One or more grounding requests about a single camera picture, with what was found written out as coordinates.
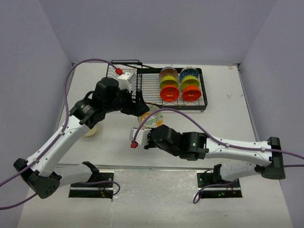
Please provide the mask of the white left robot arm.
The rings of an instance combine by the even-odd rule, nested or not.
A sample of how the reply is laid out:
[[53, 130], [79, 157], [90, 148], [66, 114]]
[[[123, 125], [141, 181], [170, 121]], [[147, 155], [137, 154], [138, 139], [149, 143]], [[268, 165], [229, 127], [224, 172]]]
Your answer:
[[41, 198], [50, 197], [59, 187], [74, 183], [95, 186], [99, 180], [98, 169], [90, 162], [69, 168], [57, 169], [56, 165], [68, 150], [107, 113], [120, 111], [139, 117], [149, 111], [142, 91], [120, 89], [114, 78], [102, 78], [93, 91], [76, 102], [68, 113], [62, 128], [33, 155], [17, 159], [13, 166], [21, 178]]

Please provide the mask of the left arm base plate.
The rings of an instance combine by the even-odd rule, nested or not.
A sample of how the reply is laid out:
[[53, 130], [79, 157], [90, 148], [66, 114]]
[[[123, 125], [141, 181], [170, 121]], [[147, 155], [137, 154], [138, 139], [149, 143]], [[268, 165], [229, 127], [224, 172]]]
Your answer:
[[69, 198], [91, 198], [91, 199], [112, 199], [112, 183], [98, 183], [94, 185], [84, 185], [75, 183], [70, 185]]

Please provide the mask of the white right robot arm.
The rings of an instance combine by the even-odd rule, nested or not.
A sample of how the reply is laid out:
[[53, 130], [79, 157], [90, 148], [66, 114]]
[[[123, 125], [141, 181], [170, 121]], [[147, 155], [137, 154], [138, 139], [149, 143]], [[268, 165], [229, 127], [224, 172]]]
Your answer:
[[262, 142], [232, 141], [205, 133], [179, 133], [161, 125], [143, 130], [136, 141], [145, 149], [159, 148], [188, 161], [214, 158], [234, 160], [234, 163], [214, 166], [212, 182], [218, 187], [258, 174], [270, 180], [285, 179], [283, 156], [280, 153], [281, 143], [277, 137], [270, 137]]

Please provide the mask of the orange bowl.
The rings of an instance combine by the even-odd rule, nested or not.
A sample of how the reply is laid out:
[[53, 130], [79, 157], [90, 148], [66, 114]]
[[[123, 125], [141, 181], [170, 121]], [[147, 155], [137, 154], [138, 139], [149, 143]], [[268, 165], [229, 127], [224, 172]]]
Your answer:
[[187, 102], [193, 102], [198, 100], [202, 95], [200, 89], [195, 85], [189, 85], [182, 91], [182, 99]]
[[179, 89], [175, 85], [166, 85], [160, 91], [160, 97], [163, 101], [173, 102], [180, 96]]

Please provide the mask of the floral leaf pattern bowl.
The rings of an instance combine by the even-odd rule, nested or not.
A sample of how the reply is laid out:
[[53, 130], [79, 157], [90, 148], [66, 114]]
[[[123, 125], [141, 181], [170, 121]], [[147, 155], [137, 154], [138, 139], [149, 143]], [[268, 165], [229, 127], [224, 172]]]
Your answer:
[[[150, 115], [152, 112], [158, 110], [159, 108], [152, 104], [147, 104], [149, 107], [149, 111], [138, 117], [138, 124], [141, 124], [142, 121]], [[155, 113], [152, 115], [142, 126], [142, 129], [145, 128], [156, 128], [164, 124], [164, 114], [162, 111]]]

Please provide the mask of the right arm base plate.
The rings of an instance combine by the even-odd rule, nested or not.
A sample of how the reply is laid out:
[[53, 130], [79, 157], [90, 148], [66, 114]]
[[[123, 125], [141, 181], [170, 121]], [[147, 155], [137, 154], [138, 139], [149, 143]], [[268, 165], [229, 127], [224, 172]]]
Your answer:
[[228, 181], [213, 181], [213, 172], [206, 170], [197, 172], [197, 183], [199, 192], [196, 199], [223, 199], [223, 198], [242, 198], [242, 191], [239, 180], [229, 183]]

